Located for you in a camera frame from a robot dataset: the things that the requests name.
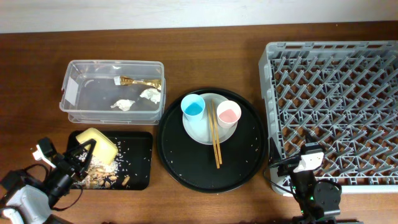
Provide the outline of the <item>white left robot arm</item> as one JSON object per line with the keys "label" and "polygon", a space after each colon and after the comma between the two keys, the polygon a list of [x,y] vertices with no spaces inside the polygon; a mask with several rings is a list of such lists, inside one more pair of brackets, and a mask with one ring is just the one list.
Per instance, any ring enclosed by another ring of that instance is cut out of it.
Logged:
{"label": "white left robot arm", "polygon": [[53,214],[66,208],[55,205],[61,197],[69,194],[70,189],[82,188],[77,183],[88,175],[95,146],[96,141],[90,139],[60,154],[49,138],[39,140],[32,155],[35,160],[47,163],[52,170],[39,164],[45,170],[43,181],[28,173],[36,164],[8,172],[1,180],[1,187],[6,190],[1,199],[1,218],[12,223],[68,223]]}

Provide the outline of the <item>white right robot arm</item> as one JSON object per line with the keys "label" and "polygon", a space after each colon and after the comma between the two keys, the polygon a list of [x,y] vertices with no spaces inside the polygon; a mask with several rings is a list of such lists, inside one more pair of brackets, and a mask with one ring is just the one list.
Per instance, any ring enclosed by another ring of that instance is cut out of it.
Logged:
{"label": "white right robot arm", "polygon": [[301,209],[301,216],[292,218],[293,224],[337,222],[342,187],[315,178],[314,166],[321,162],[320,156],[298,155],[269,164],[270,168],[278,168],[279,175],[290,176],[290,193]]}

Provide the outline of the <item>yellow bowl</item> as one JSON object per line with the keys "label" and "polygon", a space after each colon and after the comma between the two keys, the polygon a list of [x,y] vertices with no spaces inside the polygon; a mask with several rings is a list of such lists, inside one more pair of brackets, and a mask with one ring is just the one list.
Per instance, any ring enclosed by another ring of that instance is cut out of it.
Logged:
{"label": "yellow bowl", "polygon": [[93,155],[103,164],[110,165],[118,153],[116,145],[108,139],[102,132],[95,128],[88,128],[76,136],[76,140],[83,144],[89,140],[95,140],[96,144]]}

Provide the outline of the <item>light blue plastic cup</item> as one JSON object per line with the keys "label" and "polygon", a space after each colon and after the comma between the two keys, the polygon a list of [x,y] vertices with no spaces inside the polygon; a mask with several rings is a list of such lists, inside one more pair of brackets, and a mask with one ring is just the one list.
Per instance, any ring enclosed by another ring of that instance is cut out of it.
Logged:
{"label": "light blue plastic cup", "polygon": [[200,95],[189,94],[183,97],[180,107],[188,121],[199,121],[203,118],[205,101]]}

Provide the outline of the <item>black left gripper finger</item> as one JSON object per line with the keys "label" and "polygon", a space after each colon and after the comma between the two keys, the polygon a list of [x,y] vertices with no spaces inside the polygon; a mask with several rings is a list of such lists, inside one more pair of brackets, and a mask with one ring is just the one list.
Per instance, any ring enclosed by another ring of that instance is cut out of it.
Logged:
{"label": "black left gripper finger", "polygon": [[74,157],[75,160],[75,180],[83,180],[88,175],[88,168],[90,166],[90,162],[84,162],[79,160],[76,156]]}
{"label": "black left gripper finger", "polygon": [[93,151],[96,146],[96,141],[94,139],[87,140],[86,142],[79,144],[78,146],[68,149],[65,153],[65,157],[70,157],[73,158],[81,153],[83,153],[84,150],[86,150],[86,147],[88,147],[88,152],[85,157],[84,162],[90,162],[93,156]]}

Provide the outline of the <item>gold snack wrapper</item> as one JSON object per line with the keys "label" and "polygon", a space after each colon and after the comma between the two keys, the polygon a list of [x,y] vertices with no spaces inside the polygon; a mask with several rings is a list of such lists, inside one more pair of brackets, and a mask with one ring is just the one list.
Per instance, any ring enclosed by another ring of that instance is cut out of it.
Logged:
{"label": "gold snack wrapper", "polygon": [[162,88],[162,80],[159,80],[159,79],[136,80],[136,79],[133,79],[133,78],[129,78],[127,76],[116,76],[116,77],[114,77],[114,84],[117,85],[117,86],[140,84],[140,85],[151,86],[151,87],[153,87],[155,89],[158,89],[158,90],[161,90],[161,88]]}

